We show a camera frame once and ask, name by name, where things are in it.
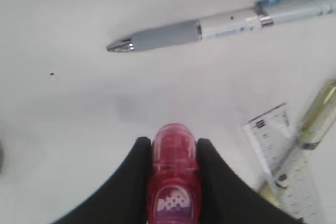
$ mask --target pen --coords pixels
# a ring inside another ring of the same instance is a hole
[[[110,52],[138,52],[221,38],[282,23],[332,14],[336,0],[260,0],[229,13],[143,30],[107,46]]]

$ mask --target white surface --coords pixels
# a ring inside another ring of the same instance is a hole
[[[56,220],[114,172],[137,136],[170,122],[209,137],[255,186],[241,125],[284,101],[297,120],[335,77],[335,17],[141,54],[105,50],[142,28],[253,1],[0,0],[0,223]],[[334,150],[326,141],[312,163],[329,224]]]

